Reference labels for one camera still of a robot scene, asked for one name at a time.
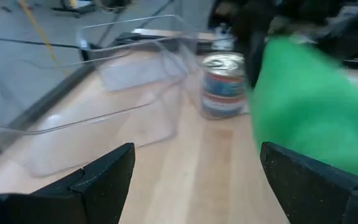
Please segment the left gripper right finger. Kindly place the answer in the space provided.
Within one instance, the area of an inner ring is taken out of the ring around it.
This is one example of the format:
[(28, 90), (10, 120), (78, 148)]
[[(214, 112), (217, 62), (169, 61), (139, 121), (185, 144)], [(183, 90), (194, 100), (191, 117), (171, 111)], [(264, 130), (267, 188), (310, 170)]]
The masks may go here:
[(272, 142), (260, 162), (290, 224), (358, 224), (358, 176)]

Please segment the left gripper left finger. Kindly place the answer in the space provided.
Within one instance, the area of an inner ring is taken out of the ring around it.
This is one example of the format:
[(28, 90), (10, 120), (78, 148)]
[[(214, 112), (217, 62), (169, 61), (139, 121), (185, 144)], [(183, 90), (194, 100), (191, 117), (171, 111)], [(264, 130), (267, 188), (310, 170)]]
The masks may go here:
[(134, 164), (125, 143), (31, 194), (0, 194), (0, 224), (118, 224)]

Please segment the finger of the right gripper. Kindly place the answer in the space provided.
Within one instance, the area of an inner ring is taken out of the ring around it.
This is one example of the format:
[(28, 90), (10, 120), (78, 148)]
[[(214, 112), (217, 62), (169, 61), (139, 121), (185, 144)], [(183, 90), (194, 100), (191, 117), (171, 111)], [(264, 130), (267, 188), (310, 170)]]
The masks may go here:
[(330, 37), (328, 33), (318, 36), (318, 48), (338, 59), (358, 55), (358, 29), (350, 30), (339, 36)]
[(266, 32), (251, 29), (244, 47), (244, 58), (248, 85), (255, 87), (259, 78), (264, 56)]

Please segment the blue label tin can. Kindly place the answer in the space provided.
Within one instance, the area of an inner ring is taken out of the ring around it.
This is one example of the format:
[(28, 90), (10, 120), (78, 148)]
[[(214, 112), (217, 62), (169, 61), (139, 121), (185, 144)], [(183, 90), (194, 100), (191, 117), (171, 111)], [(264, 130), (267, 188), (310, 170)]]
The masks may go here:
[(226, 97), (244, 92), (244, 60), (235, 52), (214, 52), (202, 61), (204, 91)]

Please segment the red striped blue tin can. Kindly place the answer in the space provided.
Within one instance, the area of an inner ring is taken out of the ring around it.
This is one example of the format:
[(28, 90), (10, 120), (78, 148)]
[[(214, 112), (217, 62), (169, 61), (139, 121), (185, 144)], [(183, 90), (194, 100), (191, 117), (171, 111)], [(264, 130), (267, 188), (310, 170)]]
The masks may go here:
[(246, 96), (221, 96), (202, 91), (201, 108), (211, 118), (229, 118), (244, 113)]

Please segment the green plastic bottle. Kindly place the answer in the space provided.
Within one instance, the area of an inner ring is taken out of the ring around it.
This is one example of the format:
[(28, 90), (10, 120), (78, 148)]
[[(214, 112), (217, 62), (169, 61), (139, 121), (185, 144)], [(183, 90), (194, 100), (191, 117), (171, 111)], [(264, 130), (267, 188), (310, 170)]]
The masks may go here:
[(319, 50), (270, 39), (249, 108), (256, 148), (272, 142), (358, 175), (358, 84)]

